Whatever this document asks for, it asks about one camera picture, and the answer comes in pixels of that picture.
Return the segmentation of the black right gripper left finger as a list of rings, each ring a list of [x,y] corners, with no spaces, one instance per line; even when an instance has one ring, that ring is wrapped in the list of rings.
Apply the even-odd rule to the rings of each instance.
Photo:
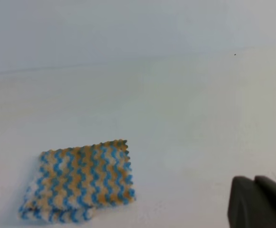
[[[232,179],[228,222],[231,228],[276,228],[276,213],[254,179]]]

